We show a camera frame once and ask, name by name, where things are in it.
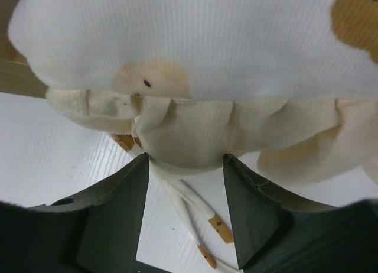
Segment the large bear print cushion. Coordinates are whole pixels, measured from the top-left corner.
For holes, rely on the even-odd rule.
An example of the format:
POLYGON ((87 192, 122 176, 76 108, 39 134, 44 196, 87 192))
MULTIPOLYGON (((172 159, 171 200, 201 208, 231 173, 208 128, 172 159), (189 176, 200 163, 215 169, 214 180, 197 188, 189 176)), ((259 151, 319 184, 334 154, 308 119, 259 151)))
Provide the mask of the large bear print cushion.
POLYGON ((59 114, 149 154, 218 272, 185 205, 234 232, 185 176, 258 152, 280 186, 377 180, 377 0, 19 0, 6 34, 59 114))

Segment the wooden pet bed frame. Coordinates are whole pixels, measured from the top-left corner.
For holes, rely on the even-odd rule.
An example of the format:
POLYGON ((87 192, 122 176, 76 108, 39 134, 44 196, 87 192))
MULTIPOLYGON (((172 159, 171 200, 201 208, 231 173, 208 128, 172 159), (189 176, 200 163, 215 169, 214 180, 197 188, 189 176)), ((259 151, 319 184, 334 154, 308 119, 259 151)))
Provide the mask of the wooden pet bed frame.
POLYGON ((8 38, 8 24, 18 1, 1 0, 1 92, 44 99, 46 85, 36 78, 8 38))

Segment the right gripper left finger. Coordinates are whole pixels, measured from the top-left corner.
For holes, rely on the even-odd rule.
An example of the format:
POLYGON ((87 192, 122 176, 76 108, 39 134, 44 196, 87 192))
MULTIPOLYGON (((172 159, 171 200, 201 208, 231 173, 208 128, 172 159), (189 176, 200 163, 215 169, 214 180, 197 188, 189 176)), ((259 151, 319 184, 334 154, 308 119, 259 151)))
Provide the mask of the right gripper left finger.
POLYGON ((149 158, 51 205, 1 203, 2 272, 132 272, 149 158))

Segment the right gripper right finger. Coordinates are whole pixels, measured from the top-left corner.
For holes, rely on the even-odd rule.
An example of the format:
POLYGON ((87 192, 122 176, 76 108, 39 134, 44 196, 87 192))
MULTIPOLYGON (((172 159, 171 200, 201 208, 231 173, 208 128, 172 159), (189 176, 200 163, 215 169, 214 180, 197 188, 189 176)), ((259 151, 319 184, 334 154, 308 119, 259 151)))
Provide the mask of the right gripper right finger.
POLYGON ((301 197, 232 154, 223 176, 244 272, 376 272, 377 200, 343 206, 301 197))

